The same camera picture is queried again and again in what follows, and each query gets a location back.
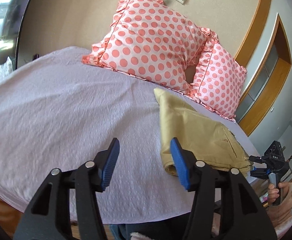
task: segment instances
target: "glass panel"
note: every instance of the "glass panel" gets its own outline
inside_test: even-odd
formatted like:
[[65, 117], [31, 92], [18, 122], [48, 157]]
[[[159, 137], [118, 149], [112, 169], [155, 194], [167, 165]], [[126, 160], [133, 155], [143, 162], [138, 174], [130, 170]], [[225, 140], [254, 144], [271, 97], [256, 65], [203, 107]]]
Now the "glass panel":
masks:
[[262, 71], [259, 73], [256, 81], [252, 85], [251, 89], [249, 90], [249, 94], [252, 97], [252, 99], [256, 99], [259, 91], [263, 88], [265, 82], [268, 79], [268, 74], [265, 70], [265, 68], [262, 68]]
[[236, 122], [239, 122], [243, 117], [246, 111], [250, 108], [250, 106], [253, 104], [253, 100], [249, 95], [246, 95], [243, 99], [243, 101], [239, 104], [237, 107], [237, 110], [235, 112], [235, 120]]
[[267, 60], [265, 62], [265, 68], [266, 68], [267, 73], [269, 75], [272, 73], [272, 71], [277, 63], [277, 60], [278, 60], [278, 53], [277, 53], [275, 45], [273, 45], [271, 47], [270, 53], [269, 53]]

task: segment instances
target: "bed sheet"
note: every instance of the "bed sheet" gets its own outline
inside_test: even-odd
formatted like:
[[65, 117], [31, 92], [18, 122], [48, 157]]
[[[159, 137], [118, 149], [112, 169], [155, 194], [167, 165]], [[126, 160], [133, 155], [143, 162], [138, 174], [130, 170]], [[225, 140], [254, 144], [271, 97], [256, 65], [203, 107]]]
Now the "bed sheet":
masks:
[[[159, 86], [84, 65], [81, 56], [88, 53], [78, 47], [52, 52], [0, 83], [0, 197], [23, 212], [52, 168], [76, 169], [117, 137], [121, 149], [113, 178], [97, 193], [103, 223], [158, 221], [190, 212], [194, 194], [161, 163], [153, 92]], [[168, 91], [224, 123], [249, 155], [258, 155], [236, 123]], [[70, 217], [76, 220], [74, 190]]]

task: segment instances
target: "dark pants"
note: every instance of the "dark pants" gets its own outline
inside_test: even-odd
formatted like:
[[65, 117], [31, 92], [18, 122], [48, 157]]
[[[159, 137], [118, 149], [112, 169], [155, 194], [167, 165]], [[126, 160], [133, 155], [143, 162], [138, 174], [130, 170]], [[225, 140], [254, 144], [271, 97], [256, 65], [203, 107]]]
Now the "dark pants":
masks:
[[182, 240], [189, 214], [157, 222], [110, 225], [115, 240], [130, 240], [130, 234], [140, 233], [155, 240]]

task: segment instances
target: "plastic bag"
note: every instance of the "plastic bag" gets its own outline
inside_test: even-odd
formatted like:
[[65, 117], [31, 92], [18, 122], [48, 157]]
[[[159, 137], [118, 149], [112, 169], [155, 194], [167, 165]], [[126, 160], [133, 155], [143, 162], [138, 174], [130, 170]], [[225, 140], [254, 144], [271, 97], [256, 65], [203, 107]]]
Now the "plastic bag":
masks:
[[7, 57], [7, 61], [0, 65], [0, 81], [7, 77], [12, 71], [13, 69], [11, 59], [10, 57]]

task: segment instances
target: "pillow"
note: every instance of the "pillow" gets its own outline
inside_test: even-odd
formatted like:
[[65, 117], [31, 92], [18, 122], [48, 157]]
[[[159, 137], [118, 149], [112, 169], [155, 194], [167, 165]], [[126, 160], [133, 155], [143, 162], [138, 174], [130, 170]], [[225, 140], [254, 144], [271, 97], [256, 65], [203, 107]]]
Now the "pillow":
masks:
[[183, 94], [184, 69], [194, 64], [206, 35], [163, 0], [120, 0], [111, 31], [82, 62], [129, 74]]
[[246, 74], [247, 70], [238, 65], [219, 44], [217, 35], [211, 32], [191, 83], [192, 98], [199, 99], [210, 111], [234, 121]]

